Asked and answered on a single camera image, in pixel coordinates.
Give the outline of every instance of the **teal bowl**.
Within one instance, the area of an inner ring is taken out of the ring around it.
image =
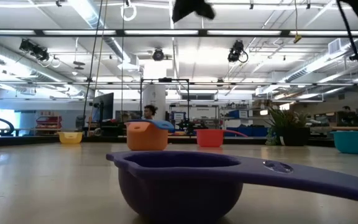
[[[332,134],[339,152],[358,154],[358,131],[334,131]]]

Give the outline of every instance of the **white pillar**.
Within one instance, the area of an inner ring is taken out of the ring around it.
[[[154,105],[158,108],[154,119],[165,120],[165,85],[147,85],[143,91],[143,106]]]

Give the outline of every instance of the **concrete floor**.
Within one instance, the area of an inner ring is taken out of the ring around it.
[[[0,223],[144,223],[124,201],[117,169],[105,159],[108,152],[126,150],[125,144],[110,143],[0,147]],[[358,156],[328,147],[227,145],[205,150],[178,144],[168,150],[258,157],[358,175]],[[245,185],[237,205],[219,223],[358,223],[358,202]]]

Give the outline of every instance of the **measuring cup handle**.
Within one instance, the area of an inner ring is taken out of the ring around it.
[[[246,134],[242,134],[238,131],[233,131],[233,130],[223,130],[224,132],[228,132],[228,133],[234,133],[234,134],[238,134],[238,135],[241,135],[241,136],[244,136],[244,137],[248,137],[248,135]]]

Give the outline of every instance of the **potted plant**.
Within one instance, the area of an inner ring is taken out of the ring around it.
[[[273,108],[269,108],[268,112],[272,127],[267,144],[304,146],[308,142],[310,129],[306,127],[307,114]]]

